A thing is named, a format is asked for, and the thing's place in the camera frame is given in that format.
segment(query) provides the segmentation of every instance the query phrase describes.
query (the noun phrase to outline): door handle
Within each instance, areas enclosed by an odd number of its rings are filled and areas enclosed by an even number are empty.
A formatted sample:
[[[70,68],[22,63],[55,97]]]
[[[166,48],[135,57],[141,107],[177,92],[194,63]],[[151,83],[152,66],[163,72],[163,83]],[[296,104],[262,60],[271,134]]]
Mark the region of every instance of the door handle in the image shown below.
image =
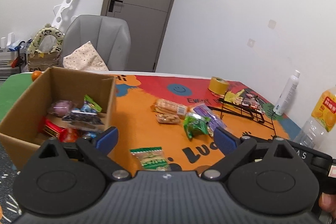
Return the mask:
[[[113,12],[114,2],[121,2],[121,3],[123,3],[122,0],[111,0],[110,1],[110,6],[109,6],[109,12]]]

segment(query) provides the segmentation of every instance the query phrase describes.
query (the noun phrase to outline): polka dot fabric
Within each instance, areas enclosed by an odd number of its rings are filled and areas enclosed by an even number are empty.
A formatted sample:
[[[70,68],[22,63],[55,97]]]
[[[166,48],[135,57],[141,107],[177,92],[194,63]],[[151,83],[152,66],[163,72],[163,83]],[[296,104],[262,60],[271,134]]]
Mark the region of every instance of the polka dot fabric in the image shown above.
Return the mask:
[[[109,70],[104,61],[91,44],[88,41],[74,52],[63,58],[63,67],[66,69],[77,70]]]

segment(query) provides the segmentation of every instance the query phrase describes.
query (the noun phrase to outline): black device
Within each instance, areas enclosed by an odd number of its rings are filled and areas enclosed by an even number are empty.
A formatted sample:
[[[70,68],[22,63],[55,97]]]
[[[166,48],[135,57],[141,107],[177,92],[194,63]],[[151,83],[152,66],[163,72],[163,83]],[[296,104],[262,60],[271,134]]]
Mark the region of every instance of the black device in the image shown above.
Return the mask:
[[[335,193],[330,156],[299,146],[310,153],[304,162],[283,138],[238,139],[222,128],[214,140],[227,155],[201,177],[138,171],[133,178],[88,140],[47,140],[14,182],[23,211],[15,223],[320,223],[311,209],[319,182],[330,179],[324,190]]]

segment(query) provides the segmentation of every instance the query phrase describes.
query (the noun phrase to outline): chair backrest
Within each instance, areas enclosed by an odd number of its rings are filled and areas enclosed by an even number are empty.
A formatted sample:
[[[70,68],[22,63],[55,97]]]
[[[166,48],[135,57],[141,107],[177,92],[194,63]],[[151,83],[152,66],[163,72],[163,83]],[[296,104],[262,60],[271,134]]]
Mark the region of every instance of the chair backrest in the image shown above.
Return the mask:
[[[109,70],[125,70],[131,38],[125,20],[105,16],[80,15],[69,26],[63,41],[63,57],[91,41]]]

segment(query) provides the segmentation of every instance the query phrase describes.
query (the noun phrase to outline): blue smiley face circle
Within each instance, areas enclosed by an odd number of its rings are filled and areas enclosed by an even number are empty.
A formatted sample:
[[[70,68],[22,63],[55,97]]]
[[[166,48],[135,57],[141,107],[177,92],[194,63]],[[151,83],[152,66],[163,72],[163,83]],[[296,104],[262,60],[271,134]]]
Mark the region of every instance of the blue smiley face circle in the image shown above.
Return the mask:
[[[167,86],[167,89],[180,96],[190,96],[192,94],[192,91],[188,87],[180,84],[170,84]]]

